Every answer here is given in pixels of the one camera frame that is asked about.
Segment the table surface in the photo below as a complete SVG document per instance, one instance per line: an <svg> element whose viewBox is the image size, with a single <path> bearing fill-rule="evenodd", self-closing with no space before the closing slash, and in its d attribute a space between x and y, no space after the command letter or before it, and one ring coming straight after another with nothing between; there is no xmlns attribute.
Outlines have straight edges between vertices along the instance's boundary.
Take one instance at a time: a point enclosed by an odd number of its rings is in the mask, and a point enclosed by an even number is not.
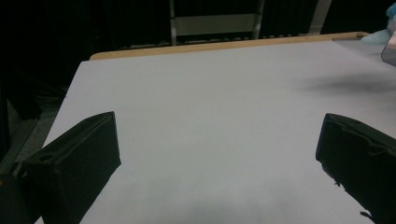
<svg viewBox="0 0 396 224"><path fill-rule="evenodd" d="M82 223L369 224L315 151L326 113L396 133L396 68L381 49L321 41L84 62L46 144L116 113L122 165Z"/></svg>

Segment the wooden table edge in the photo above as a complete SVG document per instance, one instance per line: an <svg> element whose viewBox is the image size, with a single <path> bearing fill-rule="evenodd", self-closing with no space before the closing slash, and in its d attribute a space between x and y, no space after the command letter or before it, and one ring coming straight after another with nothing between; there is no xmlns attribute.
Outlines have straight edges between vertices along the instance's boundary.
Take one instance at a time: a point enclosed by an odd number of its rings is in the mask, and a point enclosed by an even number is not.
<svg viewBox="0 0 396 224"><path fill-rule="evenodd" d="M304 36L257 39L257 40L246 40L246 41L230 41L230 42L150 48L150 49L126 49L126 50L95 53L91 56L90 61L150 56L150 55L160 55L160 54L186 53L186 52L195 52L195 51L204 51L204 50L237 49L237 48L248 48L248 47L257 47L257 46L279 45L279 44L317 42L317 41L328 41L334 39L353 39L353 38L363 37L365 35L368 34L364 32L350 32L350 33L340 33L340 34L330 34L330 35L304 35Z"/></svg>

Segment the chair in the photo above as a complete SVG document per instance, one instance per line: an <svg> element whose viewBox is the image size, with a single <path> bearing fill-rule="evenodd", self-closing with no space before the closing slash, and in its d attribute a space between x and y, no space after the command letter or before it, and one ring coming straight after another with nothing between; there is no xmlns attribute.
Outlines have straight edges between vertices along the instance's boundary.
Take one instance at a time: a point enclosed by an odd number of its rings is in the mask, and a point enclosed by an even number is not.
<svg viewBox="0 0 396 224"><path fill-rule="evenodd" d="M183 35L210 35L251 32L251 38L259 38L262 25L264 0L257 0L256 11L248 14L205 15L176 17L175 0L169 0L172 45Z"/></svg>

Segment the floor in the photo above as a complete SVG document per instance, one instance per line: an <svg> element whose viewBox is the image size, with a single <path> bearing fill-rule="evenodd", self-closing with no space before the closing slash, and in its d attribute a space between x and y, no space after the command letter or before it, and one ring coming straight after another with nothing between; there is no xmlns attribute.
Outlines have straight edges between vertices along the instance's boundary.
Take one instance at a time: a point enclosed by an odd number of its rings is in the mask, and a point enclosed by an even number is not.
<svg viewBox="0 0 396 224"><path fill-rule="evenodd" d="M37 99L43 110L39 119L22 120L8 102L8 127L10 135L10 149L0 163L0 173L7 173L11 164L22 163L44 146L53 121L61 106L60 99Z"/></svg>

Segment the white tabletop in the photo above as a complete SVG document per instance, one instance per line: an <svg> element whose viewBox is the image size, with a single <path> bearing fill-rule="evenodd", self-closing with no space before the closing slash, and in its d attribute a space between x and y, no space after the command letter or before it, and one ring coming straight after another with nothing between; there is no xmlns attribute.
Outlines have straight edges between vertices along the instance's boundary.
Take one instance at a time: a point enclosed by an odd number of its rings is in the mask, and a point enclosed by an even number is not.
<svg viewBox="0 0 396 224"><path fill-rule="evenodd" d="M326 113L396 133L396 67L366 56L329 41L84 62L47 143L116 113L122 165L81 223L372 223L315 160Z"/></svg>

